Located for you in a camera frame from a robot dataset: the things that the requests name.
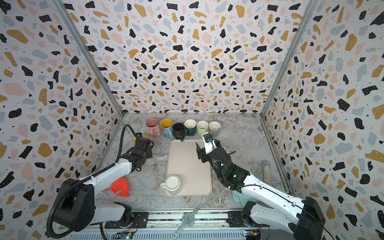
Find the light green mug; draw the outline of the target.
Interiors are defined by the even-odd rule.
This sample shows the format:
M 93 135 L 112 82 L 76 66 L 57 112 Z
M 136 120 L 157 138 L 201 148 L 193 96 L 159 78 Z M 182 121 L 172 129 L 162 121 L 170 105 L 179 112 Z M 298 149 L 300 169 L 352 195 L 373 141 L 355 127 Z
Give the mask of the light green mug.
M 199 121 L 197 122 L 197 133 L 200 137 L 203 136 L 203 134 L 209 132 L 209 123 L 206 121 Z

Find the grey mug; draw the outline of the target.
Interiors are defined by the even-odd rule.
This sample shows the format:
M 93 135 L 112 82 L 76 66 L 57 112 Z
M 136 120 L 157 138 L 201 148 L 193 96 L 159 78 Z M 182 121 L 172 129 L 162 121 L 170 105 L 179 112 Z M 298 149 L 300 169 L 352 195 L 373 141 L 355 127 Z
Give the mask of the grey mug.
M 210 134 L 213 138 L 217 138 L 221 129 L 221 124 L 219 122 L 213 121 L 209 123 Z

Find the dark green mug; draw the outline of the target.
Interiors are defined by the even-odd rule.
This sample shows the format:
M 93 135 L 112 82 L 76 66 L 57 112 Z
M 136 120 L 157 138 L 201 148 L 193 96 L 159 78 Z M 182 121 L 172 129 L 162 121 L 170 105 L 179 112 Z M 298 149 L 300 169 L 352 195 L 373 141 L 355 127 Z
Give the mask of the dark green mug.
M 192 137 L 197 132 L 197 122 L 193 119 L 188 119 L 184 122 L 185 134 L 188 137 Z

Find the black mug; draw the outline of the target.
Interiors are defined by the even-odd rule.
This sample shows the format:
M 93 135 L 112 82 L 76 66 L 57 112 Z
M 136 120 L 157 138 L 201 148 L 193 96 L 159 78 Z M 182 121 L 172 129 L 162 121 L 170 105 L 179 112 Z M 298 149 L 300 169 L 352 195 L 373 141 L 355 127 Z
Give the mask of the black mug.
M 182 124 L 182 123 L 175 123 L 173 125 L 173 135 L 174 135 L 175 139 L 180 140 L 181 142 L 183 142 L 184 138 L 186 136 L 184 124 Z

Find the pink mug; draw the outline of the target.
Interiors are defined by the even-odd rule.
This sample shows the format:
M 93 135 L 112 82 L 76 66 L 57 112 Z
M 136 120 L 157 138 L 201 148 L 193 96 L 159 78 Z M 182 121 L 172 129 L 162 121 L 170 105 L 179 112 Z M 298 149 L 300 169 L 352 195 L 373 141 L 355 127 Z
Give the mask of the pink mug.
M 160 121 L 157 118 L 150 118 L 146 121 L 146 126 L 152 137 L 158 137 L 161 134 Z

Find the blue butterfly mug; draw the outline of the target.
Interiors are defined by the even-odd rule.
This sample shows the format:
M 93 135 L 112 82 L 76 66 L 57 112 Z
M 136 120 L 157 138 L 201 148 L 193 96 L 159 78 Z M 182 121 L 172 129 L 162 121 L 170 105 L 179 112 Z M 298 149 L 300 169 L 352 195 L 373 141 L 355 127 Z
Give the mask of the blue butterfly mug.
M 168 138 L 170 140 L 173 140 L 174 139 L 174 135 L 173 135 L 173 121 L 169 120 L 169 119 L 164 119 L 164 120 L 161 121 L 160 126 L 161 126 L 161 129 L 162 129 L 163 135 L 166 138 Z

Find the white mug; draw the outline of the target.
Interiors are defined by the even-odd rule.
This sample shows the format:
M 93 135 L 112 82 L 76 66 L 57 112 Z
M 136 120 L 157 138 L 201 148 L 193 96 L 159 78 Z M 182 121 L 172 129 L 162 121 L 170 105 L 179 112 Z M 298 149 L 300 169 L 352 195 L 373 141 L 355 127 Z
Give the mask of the white mug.
M 160 188 L 167 190 L 171 195 L 177 195 L 181 190 L 181 180 L 178 176 L 169 176 L 160 184 Z

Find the yellow mug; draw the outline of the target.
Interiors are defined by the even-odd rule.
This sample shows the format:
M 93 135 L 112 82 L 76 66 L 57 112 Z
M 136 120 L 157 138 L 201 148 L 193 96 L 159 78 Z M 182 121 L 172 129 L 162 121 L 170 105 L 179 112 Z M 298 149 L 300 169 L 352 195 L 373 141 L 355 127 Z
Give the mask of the yellow mug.
M 141 136 L 141 137 L 139 137 L 139 138 L 145 138 L 145 139 L 147 139 L 148 137 L 147 137 L 147 136 Z

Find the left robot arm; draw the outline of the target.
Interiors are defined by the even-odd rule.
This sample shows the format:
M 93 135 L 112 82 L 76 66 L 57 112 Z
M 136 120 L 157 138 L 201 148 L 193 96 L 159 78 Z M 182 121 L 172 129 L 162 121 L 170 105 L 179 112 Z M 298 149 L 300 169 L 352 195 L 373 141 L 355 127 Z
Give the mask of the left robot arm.
M 153 147 L 152 140 L 137 138 L 135 146 L 118 157 L 116 162 L 87 177 L 64 181 L 48 215 L 46 235 L 59 239 L 104 222 L 131 226 L 134 216 L 130 206 L 118 202 L 97 206 L 95 199 L 119 178 L 139 172 L 146 160 L 152 157 Z

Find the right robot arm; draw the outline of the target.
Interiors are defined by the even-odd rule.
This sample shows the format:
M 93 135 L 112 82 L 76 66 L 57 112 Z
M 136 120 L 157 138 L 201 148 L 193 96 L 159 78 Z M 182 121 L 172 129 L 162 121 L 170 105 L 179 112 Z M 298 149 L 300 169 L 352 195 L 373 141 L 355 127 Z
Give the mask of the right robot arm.
M 286 194 L 259 180 L 232 163 L 231 155 L 221 146 L 206 143 L 196 146 L 198 159 L 208 162 L 221 184 L 231 191 L 245 194 L 268 205 L 267 208 L 248 201 L 242 210 L 244 224 L 269 225 L 293 235 L 296 240 L 324 239 L 325 216 L 319 203 Z

